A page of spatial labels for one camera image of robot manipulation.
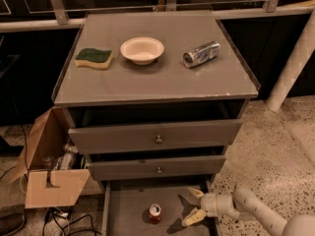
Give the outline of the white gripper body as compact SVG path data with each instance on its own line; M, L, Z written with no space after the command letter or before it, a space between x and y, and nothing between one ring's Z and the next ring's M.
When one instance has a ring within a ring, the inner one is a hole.
M218 217L227 215L237 217L237 210L234 207L232 195L217 195L207 193L200 200L201 210L207 217Z

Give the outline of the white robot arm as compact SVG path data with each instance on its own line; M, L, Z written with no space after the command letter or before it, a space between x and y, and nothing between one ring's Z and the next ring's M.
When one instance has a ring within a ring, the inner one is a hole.
M182 220L184 227L196 224L206 217L227 215L236 220L256 219L271 236L315 236L315 216L300 214L285 220L264 205L249 189L238 187L232 194L218 195L203 193L189 188L188 191L199 201Z

